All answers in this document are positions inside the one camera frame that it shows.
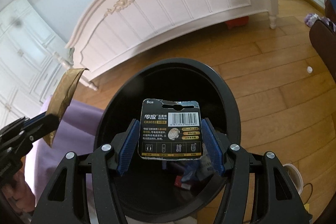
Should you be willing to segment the person's left hand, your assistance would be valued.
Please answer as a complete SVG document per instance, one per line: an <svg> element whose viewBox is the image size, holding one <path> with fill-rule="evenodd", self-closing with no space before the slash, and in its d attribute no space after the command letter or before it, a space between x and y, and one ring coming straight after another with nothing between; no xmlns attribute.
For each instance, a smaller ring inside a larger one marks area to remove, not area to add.
<svg viewBox="0 0 336 224"><path fill-rule="evenodd" d="M19 170L1 189L16 213L30 213L35 210L35 196L25 181L25 174Z"/></svg>

